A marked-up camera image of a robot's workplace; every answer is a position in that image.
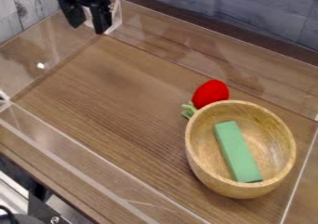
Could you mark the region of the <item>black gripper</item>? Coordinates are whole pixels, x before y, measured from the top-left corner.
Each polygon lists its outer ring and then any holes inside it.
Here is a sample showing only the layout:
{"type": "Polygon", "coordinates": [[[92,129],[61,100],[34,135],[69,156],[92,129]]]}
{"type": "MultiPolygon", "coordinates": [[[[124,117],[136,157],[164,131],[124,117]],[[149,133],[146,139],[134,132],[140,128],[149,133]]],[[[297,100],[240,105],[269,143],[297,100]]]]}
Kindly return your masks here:
{"type": "Polygon", "coordinates": [[[81,6],[89,7],[96,34],[102,34],[112,26],[112,12],[106,7],[110,0],[58,0],[62,15],[73,28],[85,22],[81,6]]]}

